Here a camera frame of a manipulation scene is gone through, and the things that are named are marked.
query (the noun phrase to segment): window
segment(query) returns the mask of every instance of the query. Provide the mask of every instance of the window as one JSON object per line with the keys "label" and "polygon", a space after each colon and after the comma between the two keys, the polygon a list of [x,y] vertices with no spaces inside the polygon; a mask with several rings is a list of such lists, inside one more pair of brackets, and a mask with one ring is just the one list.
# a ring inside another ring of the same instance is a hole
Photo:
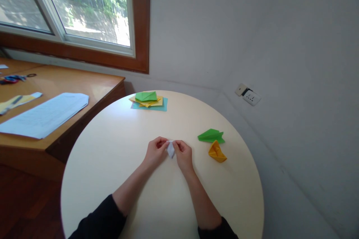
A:
{"label": "window", "polygon": [[0,46],[148,73],[150,0],[0,0]]}

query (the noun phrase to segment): desk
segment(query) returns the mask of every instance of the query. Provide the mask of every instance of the desk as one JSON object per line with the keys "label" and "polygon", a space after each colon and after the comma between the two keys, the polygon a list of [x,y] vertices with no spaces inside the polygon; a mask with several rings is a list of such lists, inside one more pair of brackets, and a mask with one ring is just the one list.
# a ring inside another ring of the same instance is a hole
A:
{"label": "desk", "polygon": [[32,63],[32,62],[24,62],[19,60],[5,59],[0,57],[0,65],[5,64],[8,68],[0,69],[0,77],[13,74],[18,75],[18,72],[23,72],[29,69],[33,69],[35,67],[42,66],[42,63]]}
{"label": "desk", "polygon": [[16,74],[37,74],[25,82],[0,85],[0,102],[15,95],[41,92],[43,95],[11,109],[0,123],[21,114],[61,93],[84,93],[89,104],[44,139],[0,133],[0,163],[47,179],[61,181],[73,144],[88,122],[104,107],[125,96],[124,77],[87,72],[53,65],[40,65]]}
{"label": "desk", "polygon": [[[148,142],[157,136],[188,143],[198,177],[234,232],[239,238],[262,238],[261,181],[239,133],[220,113],[196,98],[156,92],[168,98],[167,112],[130,109],[127,96],[103,109],[77,139],[61,188],[66,238],[127,179],[145,157]],[[224,163],[208,156],[211,143],[197,138],[209,128],[224,131],[221,148],[228,158]],[[191,196],[176,156],[167,157],[152,174],[121,238],[198,238]]]}

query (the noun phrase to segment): white wall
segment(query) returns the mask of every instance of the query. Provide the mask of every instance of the white wall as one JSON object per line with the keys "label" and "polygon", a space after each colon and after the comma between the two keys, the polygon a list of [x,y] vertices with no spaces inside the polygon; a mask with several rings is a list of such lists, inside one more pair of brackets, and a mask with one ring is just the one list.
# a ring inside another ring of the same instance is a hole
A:
{"label": "white wall", "polygon": [[359,236],[358,57],[358,0],[277,0],[223,88],[267,147],[250,147],[258,167],[269,151],[341,238]]}
{"label": "white wall", "polygon": [[[237,128],[253,154],[264,238],[354,238],[358,15],[357,0],[151,0],[149,75],[9,53],[126,76],[128,93],[199,98]],[[262,96],[257,106],[234,94],[240,82]],[[353,93],[351,104],[341,91]]]}

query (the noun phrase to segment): electrical outlet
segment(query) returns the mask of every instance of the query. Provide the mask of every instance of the electrical outlet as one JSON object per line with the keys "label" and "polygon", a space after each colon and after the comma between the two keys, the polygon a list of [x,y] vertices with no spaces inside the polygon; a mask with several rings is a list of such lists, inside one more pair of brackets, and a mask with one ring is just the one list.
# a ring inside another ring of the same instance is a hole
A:
{"label": "electrical outlet", "polygon": [[236,89],[235,93],[238,95],[238,96],[242,96],[242,94],[244,93],[244,91],[248,89],[247,86],[245,86],[245,84],[241,83],[239,85],[239,87]]}
{"label": "electrical outlet", "polygon": [[243,96],[243,99],[245,99],[252,106],[255,106],[261,100],[261,97],[258,94],[252,92],[251,90],[248,90]]}

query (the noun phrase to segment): yellow origami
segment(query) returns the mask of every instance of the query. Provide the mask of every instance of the yellow origami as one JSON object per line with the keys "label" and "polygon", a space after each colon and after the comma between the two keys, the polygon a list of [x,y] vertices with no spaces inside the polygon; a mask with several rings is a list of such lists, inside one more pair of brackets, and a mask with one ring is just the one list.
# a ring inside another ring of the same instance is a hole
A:
{"label": "yellow origami", "polygon": [[140,100],[136,99],[136,96],[132,96],[129,100],[139,103],[140,107],[161,106],[163,104],[163,96],[157,96],[157,101],[153,102],[141,102]]}
{"label": "yellow origami", "polygon": [[145,105],[141,104],[139,105],[139,107],[145,106],[145,107],[149,107],[149,106],[161,106],[163,105],[163,96],[157,96],[157,101],[153,101],[150,103],[146,103]]}
{"label": "yellow origami", "polygon": [[208,155],[218,162],[224,162],[227,159],[227,157],[222,153],[220,144],[217,140],[213,142],[212,146],[209,149]]}

